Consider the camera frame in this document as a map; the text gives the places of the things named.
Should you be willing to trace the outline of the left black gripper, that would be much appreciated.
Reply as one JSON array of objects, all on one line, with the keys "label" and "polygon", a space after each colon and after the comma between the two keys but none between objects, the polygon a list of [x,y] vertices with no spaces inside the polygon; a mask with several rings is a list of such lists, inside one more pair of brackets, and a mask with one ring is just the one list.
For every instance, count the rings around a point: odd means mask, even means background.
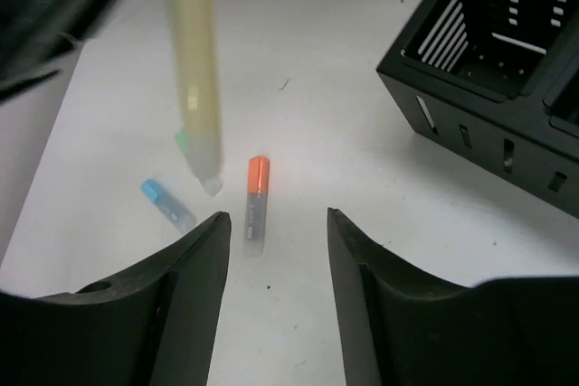
[{"label": "left black gripper", "polygon": [[116,0],[1,0],[1,94],[14,97],[59,73]]}]

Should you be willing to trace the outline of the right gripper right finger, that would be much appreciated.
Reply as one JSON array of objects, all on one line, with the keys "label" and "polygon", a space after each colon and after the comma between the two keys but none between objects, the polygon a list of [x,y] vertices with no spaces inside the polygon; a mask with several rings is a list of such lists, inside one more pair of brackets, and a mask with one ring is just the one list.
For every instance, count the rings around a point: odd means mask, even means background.
[{"label": "right gripper right finger", "polygon": [[575,385],[578,280],[462,287],[366,236],[338,209],[327,245],[350,385]]}]

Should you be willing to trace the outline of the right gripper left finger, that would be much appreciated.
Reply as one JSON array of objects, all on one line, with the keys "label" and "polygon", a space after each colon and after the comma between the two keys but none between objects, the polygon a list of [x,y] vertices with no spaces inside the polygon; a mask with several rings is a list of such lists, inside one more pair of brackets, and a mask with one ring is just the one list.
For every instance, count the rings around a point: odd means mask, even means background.
[{"label": "right gripper left finger", "polygon": [[204,385],[227,280],[231,219],[75,293],[1,295],[4,385]]}]

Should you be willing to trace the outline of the yellow highlighter pen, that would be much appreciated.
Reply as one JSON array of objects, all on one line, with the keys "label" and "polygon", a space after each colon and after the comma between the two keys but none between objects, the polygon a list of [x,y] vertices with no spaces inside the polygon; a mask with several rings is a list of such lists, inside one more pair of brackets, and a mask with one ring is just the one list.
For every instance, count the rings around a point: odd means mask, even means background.
[{"label": "yellow highlighter pen", "polygon": [[211,197],[222,187],[220,92],[213,0],[168,0],[176,85],[191,172]]}]

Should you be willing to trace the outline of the orange highlighter pen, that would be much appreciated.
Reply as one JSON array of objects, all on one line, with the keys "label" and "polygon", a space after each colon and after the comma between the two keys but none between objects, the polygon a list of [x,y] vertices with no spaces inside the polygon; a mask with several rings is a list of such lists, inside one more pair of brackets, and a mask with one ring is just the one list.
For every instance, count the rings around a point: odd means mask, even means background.
[{"label": "orange highlighter pen", "polygon": [[253,256],[260,256],[264,248],[270,160],[257,155],[249,161],[247,198],[244,222],[244,246]]}]

